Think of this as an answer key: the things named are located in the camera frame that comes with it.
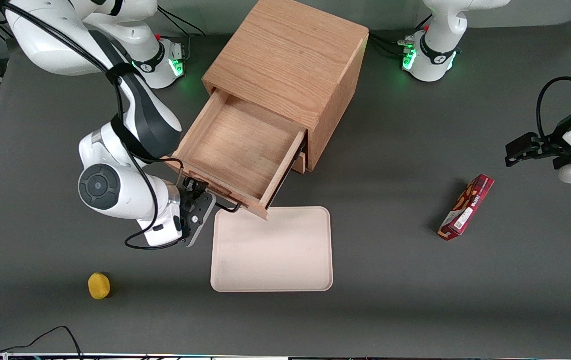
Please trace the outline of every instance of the yellow object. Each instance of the yellow object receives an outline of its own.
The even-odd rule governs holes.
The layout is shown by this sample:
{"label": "yellow object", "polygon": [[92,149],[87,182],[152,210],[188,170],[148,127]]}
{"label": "yellow object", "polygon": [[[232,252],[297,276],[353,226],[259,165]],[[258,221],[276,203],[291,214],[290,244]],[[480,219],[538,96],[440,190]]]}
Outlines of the yellow object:
{"label": "yellow object", "polygon": [[105,299],[110,294],[110,280],[102,273],[95,272],[87,280],[87,289],[92,299]]}

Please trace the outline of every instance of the open drawer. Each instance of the open drawer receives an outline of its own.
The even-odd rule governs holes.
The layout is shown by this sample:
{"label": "open drawer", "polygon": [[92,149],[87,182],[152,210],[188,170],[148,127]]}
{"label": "open drawer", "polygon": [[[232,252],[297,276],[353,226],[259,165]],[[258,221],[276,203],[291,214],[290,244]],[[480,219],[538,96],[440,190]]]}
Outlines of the open drawer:
{"label": "open drawer", "polygon": [[298,123],[216,89],[172,157],[185,175],[267,219],[305,136]]}

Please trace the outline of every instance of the red snack box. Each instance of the red snack box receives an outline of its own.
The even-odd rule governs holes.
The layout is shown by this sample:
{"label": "red snack box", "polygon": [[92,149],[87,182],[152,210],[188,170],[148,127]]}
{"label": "red snack box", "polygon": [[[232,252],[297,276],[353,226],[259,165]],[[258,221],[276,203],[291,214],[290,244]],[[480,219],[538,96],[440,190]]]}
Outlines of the red snack box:
{"label": "red snack box", "polygon": [[484,174],[480,174],[479,177],[472,180],[459,196],[454,209],[447,215],[439,231],[436,232],[439,237],[445,241],[450,241],[462,235],[468,228],[470,219],[475,216],[477,209],[484,202],[492,184],[494,184],[494,180]]}

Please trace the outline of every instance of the wooden box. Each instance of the wooden box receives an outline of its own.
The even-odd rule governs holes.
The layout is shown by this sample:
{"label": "wooden box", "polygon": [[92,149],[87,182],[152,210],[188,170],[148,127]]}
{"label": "wooden box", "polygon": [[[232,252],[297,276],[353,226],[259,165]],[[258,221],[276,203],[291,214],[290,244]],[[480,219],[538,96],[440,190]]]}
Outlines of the wooden box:
{"label": "wooden box", "polygon": [[367,40],[366,27],[313,7],[259,0],[203,76],[210,101],[173,157],[267,218],[293,164],[303,173],[319,162],[357,88]]}

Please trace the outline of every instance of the table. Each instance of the table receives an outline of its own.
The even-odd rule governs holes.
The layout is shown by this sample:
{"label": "table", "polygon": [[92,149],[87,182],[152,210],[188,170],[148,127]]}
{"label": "table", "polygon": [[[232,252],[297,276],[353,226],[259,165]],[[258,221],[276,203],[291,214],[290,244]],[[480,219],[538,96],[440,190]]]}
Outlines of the table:
{"label": "table", "polygon": [[[186,129],[227,40],[194,38],[187,77],[156,91]],[[571,358],[571,185],[550,160],[503,160],[536,129],[544,84],[571,76],[571,23],[471,29],[461,48],[428,84],[369,47],[318,167],[290,174],[274,202],[329,209],[334,285],[249,294],[211,289],[212,221],[193,248],[136,251],[123,246],[135,221],[85,207],[77,145],[112,118],[114,92],[14,51],[0,88],[0,349],[67,325],[85,353]],[[571,113],[571,84],[543,107],[550,131]],[[480,173],[495,186],[466,233],[443,241],[436,229]],[[109,273],[114,297],[91,299],[93,272]],[[74,348],[53,333],[30,351]]]}

